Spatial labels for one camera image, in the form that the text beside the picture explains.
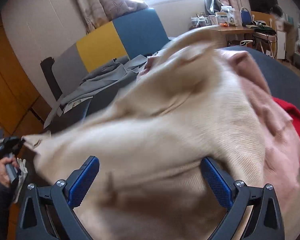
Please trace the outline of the person's left hand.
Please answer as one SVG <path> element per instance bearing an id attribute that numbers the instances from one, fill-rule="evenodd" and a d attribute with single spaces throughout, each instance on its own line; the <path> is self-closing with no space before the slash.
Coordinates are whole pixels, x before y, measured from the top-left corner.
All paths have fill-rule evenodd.
<path id="1" fill-rule="evenodd" d="M 10 187 L 10 179 L 6 171 L 6 165 L 12 164 L 13 167 L 18 168 L 18 162 L 14 155 L 12 157 L 4 157 L 0 159 L 0 183 L 5 187 Z"/>

